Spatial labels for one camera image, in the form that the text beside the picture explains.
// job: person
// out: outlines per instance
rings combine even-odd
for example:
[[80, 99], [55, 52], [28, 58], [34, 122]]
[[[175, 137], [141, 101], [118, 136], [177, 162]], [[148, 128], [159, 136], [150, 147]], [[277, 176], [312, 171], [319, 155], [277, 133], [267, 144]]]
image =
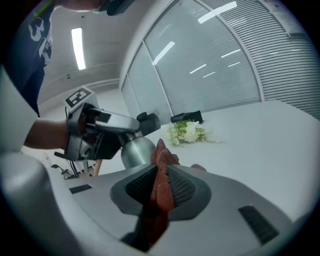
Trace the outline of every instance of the person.
[[34, 15], [19, 27], [4, 60], [4, 68], [22, 97], [38, 114], [24, 145], [34, 149], [65, 149], [68, 139], [67, 121], [40, 118], [38, 95], [44, 68], [50, 62], [53, 39], [51, 15], [60, 7], [76, 12], [98, 11], [106, 0], [46, 0]]

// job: orange cloth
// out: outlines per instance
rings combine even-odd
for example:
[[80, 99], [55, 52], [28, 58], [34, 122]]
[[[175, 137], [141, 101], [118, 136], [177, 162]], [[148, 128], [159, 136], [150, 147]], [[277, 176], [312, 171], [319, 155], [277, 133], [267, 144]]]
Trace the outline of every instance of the orange cloth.
[[142, 218], [142, 230], [150, 247], [167, 229], [168, 213], [175, 208], [167, 165], [179, 165], [179, 158], [176, 154], [171, 154], [164, 141], [159, 139], [152, 152], [151, 162], [156, 164], [157, 173], [150, 201], [143, 210]]

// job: fluorescent light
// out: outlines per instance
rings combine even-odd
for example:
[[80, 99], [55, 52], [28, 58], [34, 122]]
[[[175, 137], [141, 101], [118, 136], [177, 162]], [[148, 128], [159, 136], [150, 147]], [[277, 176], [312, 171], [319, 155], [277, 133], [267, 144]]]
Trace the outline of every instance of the fluorescent light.
[[164, 49], [159, 53], [159, 55], [157, 57], [155, 57], [153, 64], [156, 65], [158, 63], [158, 61], [161, 60], [161, 58], [175, 45], [175, 42], [170, 42], [167, 44], [166, 47], [164, 47]]
[[207, 74], [207, 75], [205, 75], [203, 78], [206, 78], [206, 77], [208, 77], [208, 76], [210, 76], [210, 75], [212, 75], [212, 74], [214, 74], [214, 73], [216, 73], [216, 72], [212, 72], [212, 73], [210, 73], [210, 74]]
[[74, 49], [74, 55], [76, 63], [78, 64], [79, 70], [84, 70], [86, 68], [85, 57], [84, 57], [84, 48], [82, 45], [82, 28], [75, 28], [71, 30], [72, 43]]
[[229, 52], [229, 53], [227, 53], [226, 55], [221, 56], [221, 58], [227, 57], [227, 56], [229, 56], [229, 55], [231, 55], [231, 54], [234, 54], [234, 53], [236, 53], [236, 52], [239, 52], [239, 51], [241, 51], [241, 49], [238, 49], [238, 50], [234, 50], [234, 51], [232, 51], [232, 52]]
[[199, 69], [202, 69], [203, 67], [205, 67], [207, 64], [204, 64], [204, 65], [202, 65], [202, 66], [200, 66], [200, 67], [198, 67], [198, 68], [196, 68], [195, 70], [193, 70], [193, 71], [191, 71], [190, 72], [190, 74], [192, 74], [192, 73], [194, 73], [194, 72], [196, 72], [197, 70], [199, 70]]
[[199, 22], [200, 24], [202, 24], [202, 23], [206, 22], [207, 20], [210, 20], [210, 19], [213, 18], [214, 16], [219, 15], [219, 14], [222, 14], [222, 13], [224, 13], [224, 12], [226, 12], [226, 11], [229, 11], [229, 10], [235, 8], [235, 7], [237, 7], [237, 2], [236, 2], [236, 1], [227, 3], [227, 4], [223, 5], [223, 6], [218, 7], [218, 8], [216, 8], [216, 9], [212, 10], [211, 12], [203, 15], [202, 17], [200, 17], [200, 18], [198, 19], [198, 22]]
[[228, 66], [228, 67], [232, 67], [232, 66], [237, 65], [237, 64], [239, 64], [239, 63], [240, 63], [240, 62], [234, 63], [234, 64], [232, 64], [232, 65], [230, 65], [230, 66]]

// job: robotic arm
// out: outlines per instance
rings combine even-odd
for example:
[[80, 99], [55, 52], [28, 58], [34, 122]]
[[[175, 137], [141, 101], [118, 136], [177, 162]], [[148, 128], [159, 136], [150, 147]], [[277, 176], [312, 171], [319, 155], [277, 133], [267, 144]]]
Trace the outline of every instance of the robotic arm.
[[[69, 138], [64, 154], [58, 157], [71, 160], [112, 159], [123, 146], [123, 137], [135, 137], [140, 130], [136, 119], [101, 110], [96, 93], [82, 86], [65, 101]], [[85, 119], [84, 132], [79, 121]]]

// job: white tabletop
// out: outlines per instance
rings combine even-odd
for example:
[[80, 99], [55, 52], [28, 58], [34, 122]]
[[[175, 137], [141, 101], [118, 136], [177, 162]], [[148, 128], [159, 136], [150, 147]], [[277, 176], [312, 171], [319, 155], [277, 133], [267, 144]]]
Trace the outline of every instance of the white tabletop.
[[[199, 164], [242, 182], [293, 221], [312, 209], [320, 189], [320, 121], [280, 101], [205, 112], [202, 118], [221, 143], [175, 147], [167, 140], [167, 125], [146, 137], [155, 144], [163, 139], [181, 165]], [[124, 169], [118, 152], [102, 162], [100, 175]]]

